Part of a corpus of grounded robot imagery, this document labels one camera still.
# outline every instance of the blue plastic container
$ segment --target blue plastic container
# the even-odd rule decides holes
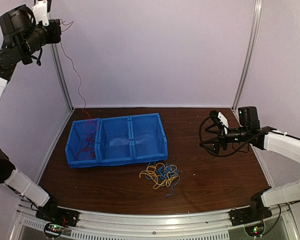
[[[168,159],[168,143],[158,113],[130,116],[133,156],[137,163]]]
[[[132,141],[129,116],[101,119],[95,142],[98,166],[134,163]]]
[[[98,166],[95,140],[98,138],[100,118],[74,121],[65,147],[65,155],[71,168]]]

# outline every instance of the white wall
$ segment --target white wall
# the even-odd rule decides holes
[[[263,1],[259,35],[239,106],[256,106],[262,126],[300,137],[300,0]],[[275,186],[300,179],[300,165],[260,151]],[[300,230],[300,205],[292,206]]]
[[[0,1],[0,15],[32,0]],[[0,30],[0,47],[2,44]],[[42,66],[19,63],[0,103],[0,147],[22,172],[36,181],[49,148],[68,116],[51,49]],[[0,240],[6,240],[19,198],[0,186]]]
[[[254,0],[58,0],[52,15],[88,107],[230,107]],[[79,79],[61,58],[74,106]]]

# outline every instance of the yellow and blue yarn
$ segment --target yellow and blue yarn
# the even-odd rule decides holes
[[[170,187],[172,193],[166,195],[167,198],[174,194],[174,187],[180,182],[179,169],[173,164],[165,165],[162,162],[158,162],[156,165],[148,165],[146,170],[139,173],[139,178],[142,175],[145,175],[146,179],[154,182],[153,189]]]

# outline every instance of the wood grain surface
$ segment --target wood grain surface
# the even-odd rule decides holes
[[[91,108],[92,118],[159,113],[168,142],[169,164],[180,169],[180,183],[153,190],[153,182],[139,178],[147,164],[71,169],[65,147],[72,122],[87,119],[76,109],[67,123],[44,171],[40,185],[62,207],[116,214],[181,214],[241,207],[250,197],[268,187],[251,150],[216,158],[199,147],[198,128],[211,108]],[[230,109],[217,109],[238,126]]]

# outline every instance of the robotic arm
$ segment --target robotic arm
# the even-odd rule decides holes
[[[215,157],[229,157],[239,152],[247,144],[285,156],[300,164],[300,138],[280,132],[273,127],[260,128],[257,108],[254,106],[238,109],[240,127],[229,128],[228,121],[221,112],[211,111],[199,129],[200,147]],[[213,124],[205,128],[205,132],[216,137],[203,141],[202,129],[211,119]],[[220,155],[220,149],[227,150],[230,143],[243,143],[232,153]],[[284,186],[270,188],[252,196],[250,207],[241,209],[242,214],[230,212],[232,225],[250,223],[260,220],[260,216],[271,217],[270,207],[286,203],[300,202],[300,180]]]
[[[48,19],[50,3],[38,1],[33,11],[22,5],[0,17],[4,37],[3,48],[0,49],[0,100],[18,62],[27,65],[35,59],[40,66],[42,46],[61,41],[60,20]],[[38,50],[39,57],[33,56]],[[76,226],[79,213],[59,208],[58,201],[17,169],[1,149],[0,183],[29,199],[38,210],[37,218],[61,226],[64,222],[68,226]]]

